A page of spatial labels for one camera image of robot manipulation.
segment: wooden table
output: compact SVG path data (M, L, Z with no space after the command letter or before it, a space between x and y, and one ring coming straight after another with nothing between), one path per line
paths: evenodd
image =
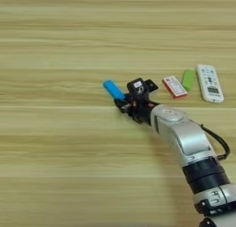
M202 220L169 146L119 114L102 81L152 78L232 147L236 0L0 0L1 227L194 227ZM161 84L214 65L225 93ZM212 141L218 152L219 145Z

